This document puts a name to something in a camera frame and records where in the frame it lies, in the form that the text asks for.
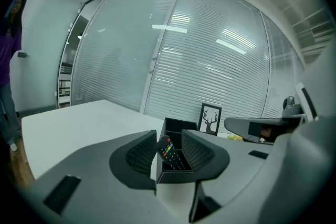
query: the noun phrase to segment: window blind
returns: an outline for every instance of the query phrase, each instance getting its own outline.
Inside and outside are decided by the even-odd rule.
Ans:
[[[268,76],[260,12],[243,0],[177,0],[155,64],[145,114],[198,123],[202,103],[259,117]]]
[[[139,111],[153,50],[173,0],[105,0],[82,36],[71,105],[106,99]]]
[[[267,16],[263,17],[270,45],[271,69],[262,118],[279,118],[284,99],[295,96],[295,85],[303,74],[303,65],[282,31]]]

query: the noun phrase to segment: yellow object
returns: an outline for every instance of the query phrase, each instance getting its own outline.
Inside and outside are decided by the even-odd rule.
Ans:
[[[240,141],[243,141],[243,138],[241,136],[239,136],[239,135],[236,135],[236,134],[229,135],[227,138],[230,139],[230,140],[240,140]]]

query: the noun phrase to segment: deer silhouette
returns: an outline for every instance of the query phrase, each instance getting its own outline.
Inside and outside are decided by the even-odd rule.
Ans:
[[[207,117],[207,113],[208,113],[208,111],[206,110],[206,111],[204,111],[204,114],[203,114],[203,120],[204,120],[204,122],[205,122],[205,124],[206,124],[206,130],[205,130],[205,132],[206,132],[207,134],[216,134],[216,132],[211,131],[210,126],[211,126],[211,124],[217,122],[217,120],[218,120],[217,113],[215,112],[215,120],[212,121],[212,118],[211,118],[211,121],[210,121],[210,122],[206,119],[206,117]]]

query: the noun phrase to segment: purple sleeve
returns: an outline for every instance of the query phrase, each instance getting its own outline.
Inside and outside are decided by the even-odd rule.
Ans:
[[[21,50],[21,36],[22,36],[22,29],[20,28],[17,31],[15,41],[12,47],[12,56],[14,55],[15,52]]]

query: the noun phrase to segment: wooden floor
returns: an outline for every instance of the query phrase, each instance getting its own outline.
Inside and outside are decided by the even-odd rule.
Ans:
[[[34,177],[28,164],[22,138],[16,141],[16,145],[18,150],[16,152],[10,151],[9,170],[13,181],[18,186],[26,188],[34,182]]]

